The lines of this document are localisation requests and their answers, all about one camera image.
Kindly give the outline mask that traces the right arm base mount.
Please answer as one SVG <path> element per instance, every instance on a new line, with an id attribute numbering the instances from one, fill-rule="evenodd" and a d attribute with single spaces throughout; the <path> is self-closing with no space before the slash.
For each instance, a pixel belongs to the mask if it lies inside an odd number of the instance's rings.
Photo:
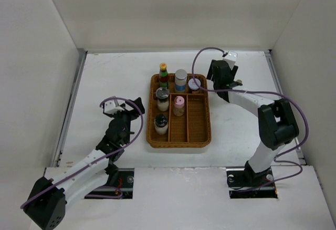
<path id="1" fill-rule="evenodd" d="M 274 180 L 271 168 L 256 176 L 244 168 L 229 168 L 226 174 L 231 199 L 278 198 L 275 184 L 269 184 Z"/>

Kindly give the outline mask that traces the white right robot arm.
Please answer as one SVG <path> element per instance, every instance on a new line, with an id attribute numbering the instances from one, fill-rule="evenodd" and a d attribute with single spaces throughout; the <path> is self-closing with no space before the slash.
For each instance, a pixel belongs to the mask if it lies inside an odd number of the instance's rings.
<path id="1" fill-rule="evenodd" d="M 227 178 L 229 187 L 253 187 L 262 184 L 274 158 L 298 136 L 299 128 L 287 99 L 271 100 L 246 93 L 242 84 L 234 80 L 237 70 L 237 66 L 231 67 L 225 60 L 212 60 L 207 79 L 213 82 L 213 88 L 220 98 L 258 118 L 259 146 L 245 163 L 244 170 L 229 174 Z"/>

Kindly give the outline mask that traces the small black knob shaker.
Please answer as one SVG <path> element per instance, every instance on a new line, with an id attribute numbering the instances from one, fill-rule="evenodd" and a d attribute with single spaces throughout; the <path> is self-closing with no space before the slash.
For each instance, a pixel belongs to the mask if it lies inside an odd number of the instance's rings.
<path id="1" fill-rule="evenodd" d="M 159 135 L 166 134 L 168 126 L 168 118 L 164 114 L 160 113 L 155 117 L 154 127 Z"/>

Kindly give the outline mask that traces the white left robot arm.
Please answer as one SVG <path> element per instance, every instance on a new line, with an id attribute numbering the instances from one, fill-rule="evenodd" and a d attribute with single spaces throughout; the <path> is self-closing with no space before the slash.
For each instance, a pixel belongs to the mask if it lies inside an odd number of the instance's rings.
<path id="1" fill-rule="evenodd" d="M 105 99 L 100 108 L 111 121 L 98 145 L 62 174 L 50 179 L 39 178 L 27 201 L 21 205 L 40 229 L 55 229 L 75 202 L 86 196 L 95 198 L 93 190 L 101 186 L 113 187 L 118 181 L 118 168 L 114 163 L 140 135 L 136 133 L 131 137 L 134 134 L 131 122 L 142 119 L 145 108 L 141 98 L 119 97 Z"/>

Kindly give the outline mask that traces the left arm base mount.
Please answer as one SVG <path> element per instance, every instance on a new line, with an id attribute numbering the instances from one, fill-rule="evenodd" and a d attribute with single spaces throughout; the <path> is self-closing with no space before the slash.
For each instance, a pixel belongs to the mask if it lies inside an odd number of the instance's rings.
<path id="1" fill-rule="evenodd" d="M 132 199 L 134 168 L 123 169 L 113 165 L 108 173 L 109 177 L 106 184 L 90 192 L 85 196 L 85 199 Z"/>

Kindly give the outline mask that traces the pink lid spice shaker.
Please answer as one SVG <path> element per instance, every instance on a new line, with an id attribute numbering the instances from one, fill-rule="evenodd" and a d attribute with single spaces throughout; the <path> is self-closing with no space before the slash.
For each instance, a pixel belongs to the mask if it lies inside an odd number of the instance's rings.
<path id="1" fill-rule="evenodd" d="M 185 112 L 185 99 L 182 96 L 176 96 L 173 103 L 173 113 L 180 117 Z"/>

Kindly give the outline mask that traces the white lid spice jar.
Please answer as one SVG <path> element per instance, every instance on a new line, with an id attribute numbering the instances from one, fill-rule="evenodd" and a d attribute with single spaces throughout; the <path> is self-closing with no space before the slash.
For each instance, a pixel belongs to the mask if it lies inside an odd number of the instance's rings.
<path id="1" fill-rule="evenodd" d="M 196 94 L 196 93 L 199 93 L 200 92 L 200 86 L 201 86 L 201 82 L 199 79 L 195 78 L 191 78 L 189 81 L 188 81 L 188 88 L 189 88 L 189 93 L 192 93 L 192 94 Z"/>

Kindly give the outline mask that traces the green label sauce bottle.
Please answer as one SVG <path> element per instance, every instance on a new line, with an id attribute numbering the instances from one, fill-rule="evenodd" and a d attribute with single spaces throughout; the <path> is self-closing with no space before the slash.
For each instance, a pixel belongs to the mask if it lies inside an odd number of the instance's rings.
<path id="1" fill-rule="evenodd" d="M 159 84 L 160 84 L 160 87 L 163 87 L 163 88 L 168 88 L 169 87 L 169 74 L 167 72 L 166 63 L 161 63 L 160 64 Z"/>

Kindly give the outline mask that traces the tall white pearl jar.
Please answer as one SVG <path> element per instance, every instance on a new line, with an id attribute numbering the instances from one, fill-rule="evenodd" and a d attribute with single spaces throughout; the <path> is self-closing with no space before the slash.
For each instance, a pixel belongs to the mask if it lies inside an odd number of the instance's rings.
<path id="1" fill-rule="evenodd" d="M 178 69 L 175 72 L 175 92 L 185 93 L 187 83 L 187 72 L 184 69 Z"/>

